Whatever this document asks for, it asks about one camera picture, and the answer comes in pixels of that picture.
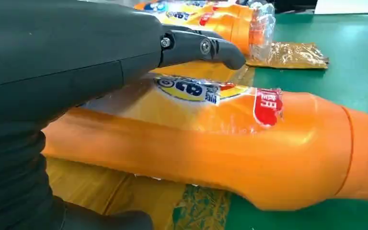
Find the orange bottle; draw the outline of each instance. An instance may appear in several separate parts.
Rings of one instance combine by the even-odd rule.
[[[248,56],[252,54],[251,46],[263,45],[267,36],[271,39],[266,34],[268,21],[260,20],[259,11],[247,6],[228,2],[153,1],[139,3],[135,8],[153,12],[162,23],[215,31]]]
[[[150,12],[186,12],[186,13],[226,13],[236,18],[242,18],[248,21],[252,20],[255,10],[227,1],[167,1],[153,0],[150,2],[141,2],[135,5],[135,9]]]
[[[45,155],[227,189],[263,210],[368,199],[368,115],[308,93],[161,77],[84,107],[44,130]]]

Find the green surface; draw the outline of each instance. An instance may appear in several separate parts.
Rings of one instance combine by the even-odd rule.
[[[315,42],[330,58],[329,69],[257,69],[255,87],[311,92],[368,112],[368,14],[279,15],[275,33],[276,41]],[[262,212],[233,195],[226,229],[368,230],[368,202],[327,200],[296,212]]]

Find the red label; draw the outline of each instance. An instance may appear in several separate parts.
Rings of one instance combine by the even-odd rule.
[[[280,89],[256,89],[253,116],[257,123],[264,127],[275,125],[282,109]]]
[[[231,5],[231,3],[228,3],[228,2],[215,2],[213,5],[212,5],[212,10],[213,11],[217,11],[219,8],[223,8],[223,7],[229,7]]]
[[[235,84],[231,83],[231,82],[226,82],[226,83],[222,83],[220,84],[220,89],[221,90],[228,90],[228,89],[232,89],[235,87]]]
[[[208,22],[209,18],[212,17],[212,15],[214,15],[214,13],[204,13],[201,16],[201,19],[199,20],[199,24],[205,26],[205,24]]]

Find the metal screw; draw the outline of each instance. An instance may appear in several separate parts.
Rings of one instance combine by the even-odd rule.
[[[202,54],[207,54],[207,53],[209,53],[210,50],[211,50],[211,43],[207,39],[202,40],[202,42],[201,42],[201,53]]]
[[[168,37],[164,37],[162,40],[161,40],[161,46],[163,48],[167,48],[171,45],[171,41]]]

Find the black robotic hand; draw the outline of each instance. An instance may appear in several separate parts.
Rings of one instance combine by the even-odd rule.
[[[213,32],[121,5],[0,0],[0,121],[48,121],[149,70],[193,60],[245,63]]]
[[[117,4],[0,0],[0,229],[116,226],[100,227],[109,221],[95,214],[92,228],[69,220],[81,215],[52,196],[41,129],[149,70],[199,59],[231,69],[245,62],[231,43],[168,29],[150,14]],[[146,225],[139,228],[151,229]]]

